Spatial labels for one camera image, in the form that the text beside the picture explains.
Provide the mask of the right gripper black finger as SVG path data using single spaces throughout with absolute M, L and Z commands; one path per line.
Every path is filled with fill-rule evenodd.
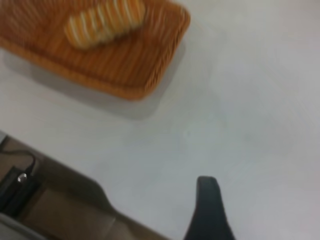
M 234 240 L 216 178 L 199 176 L 196 201 L 185 240 Z

